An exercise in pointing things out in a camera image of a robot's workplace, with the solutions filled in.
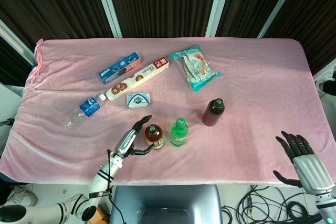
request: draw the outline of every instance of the pink tablecloth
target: pink tablecloth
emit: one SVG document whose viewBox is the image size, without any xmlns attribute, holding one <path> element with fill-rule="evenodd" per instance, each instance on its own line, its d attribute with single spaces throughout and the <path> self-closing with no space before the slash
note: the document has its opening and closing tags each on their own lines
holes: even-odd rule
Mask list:
<svg viewBox="0 0 336 224">
<path fill-rule="evenodd" d="M 134 74 L 153 60 L 199 44 L 223 76 L 194 92 L 180 67 L 171 62 L 135 92 L 148 91 L 152 106 L 127 109 L 125 97 L 106 101 L 74 131 L 61 124 L 68 112 L 105 92 L 97 73 L 136 51 L 143 58 Z M 160 150 L 129 156 L 117 184 L 279 183 L 272 170 L 296 178 L 275 136 L 284 130 L 301 134 L 336 180 L 336 145 L 322 109 L 305 53 L 291 39 L 163 38 L 49 40 L 36 51 L 35 67 L 0 159 L 0 172 L 20 182 L 88 184 L 106 149 L 113 149 L 135 121 L 152 114 L 152 123 L 167 134 L 178 117 L 190 133 L 176 148 L 168 138 Z M 214 98 L 223 98 L 225 113 L 214 127 L 201 116 Z M 146 148 L 143 131 L 137 148 Z"/>
</svg>

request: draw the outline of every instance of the white sneaker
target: white sneaker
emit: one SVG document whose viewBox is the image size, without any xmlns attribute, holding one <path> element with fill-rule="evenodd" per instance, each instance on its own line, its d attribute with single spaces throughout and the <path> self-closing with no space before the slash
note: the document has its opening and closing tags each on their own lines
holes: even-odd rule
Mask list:
<svg viewBox="0 0 336 224">
<path fill-rule="evenodd" d="M 37 204 L 37 196 L 31 191 L 27 191 L 25 188 L 14 186 L 7 202 L 9 205 L 16 204 L 33 207 Z"/>
<path fill-rule="evenodd" d="M 335 79 L 333 78 L 334 75 L 334 71 L 331 70 L 327 73 L 325 73 L 324 75 L 322 75 L 319 79 L 316 80 L 316 88 L 317 91 L 319 92 L 319 96 L 322 97 L 324 96 L 326 93 L 320 88 L 321 85 L 326 82 L 326 81 L 334 81 Z"/>
</svg>

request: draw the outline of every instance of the bottle cap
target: bottle cap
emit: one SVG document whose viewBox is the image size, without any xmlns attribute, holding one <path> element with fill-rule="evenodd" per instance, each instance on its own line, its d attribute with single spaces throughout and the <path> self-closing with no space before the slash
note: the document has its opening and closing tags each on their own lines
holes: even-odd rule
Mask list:
<svg viewBox="0 0 336 224">
<path fill-rule="evenodd" d="M 148 131 L 151 134 L 155 134 L 156 132 L 158 132 L 158 128 L 156 128 L 156 126 L 154 124 L 151 124 L 148 126 Z"/>
<path fill-rule="evenodd" d="M 215 103 L 214 103 L 214 106 L 217 108 L 217 109 L 221 109 L 223 107 L 223 100 L 221 98 L 217 98 L 215 100 Z"/>
<path fill-rule="evenodd" d="M 176 126 L 177 126 L 178 128 L 183 128 L 183 127 L 185 126 L 185 120 L 184 120 L 184 118 L 179 118 L 179 119 L 177 119 L 177 121 L 176 121 Z"/>
<path fill-rule="evenodd" d="M 102 101 L 105 101 L 106 100 L 106 96 L 104 94 L 100 94 L 98 96 Z"/>
</svg>

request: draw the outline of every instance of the robotic arm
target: robotic arm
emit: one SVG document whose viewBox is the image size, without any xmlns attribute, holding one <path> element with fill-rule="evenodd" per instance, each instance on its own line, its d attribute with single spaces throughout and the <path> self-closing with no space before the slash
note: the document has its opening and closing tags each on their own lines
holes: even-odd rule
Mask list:
<svg viewBox="0 0 336 224">
<path fill-rule="evenodd" d="M 65 202 L 46 207 L 25 207 L 20 205 L 0 208 L 0 224 L 63 224 L 70 215 L 75 215 L 82 221 L 88 221 L 97 210 L 100 198 L 111 193 L 110 183 L 122 167 L 122 161 L 129 155 L 145 155 L 153 145 L 146 150 L 134 150 L 134 140 L 141 131 L 142 125 L 152 118 L 145 116 L 128 130 L 114 149 L 108 150 L 108 160 L 100 166 L 99 171 L 89 186 L 89 198 L 77 194 Z"/>
<path fill-rule="evenodd" d="M 300 180 L 286 179 L 276 170 L 274 175 L 287 185 L 303 187 L 309 194 L 315 195 L 316 207 L 324 221 L 327 224 L 336 223 L 336 198 L 330 194 L 335 184 L 324 163 L 304 137 L 281 133 L 287 142 L 278 136 L 276 139 L 285 149 Z"/>
</svg>

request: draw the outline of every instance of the white bottle cap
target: white bottle cap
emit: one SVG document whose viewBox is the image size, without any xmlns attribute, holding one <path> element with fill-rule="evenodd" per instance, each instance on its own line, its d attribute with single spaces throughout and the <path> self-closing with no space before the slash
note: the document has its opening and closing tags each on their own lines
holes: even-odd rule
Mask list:
<svg viewBox="0 0 336 224">
<path fill-rule="evenodd" d="M 98 96 L 102 101 L 105 101 L 106 100 L 106 96 L 104 94 L 100 94 Z"/>
</svg>

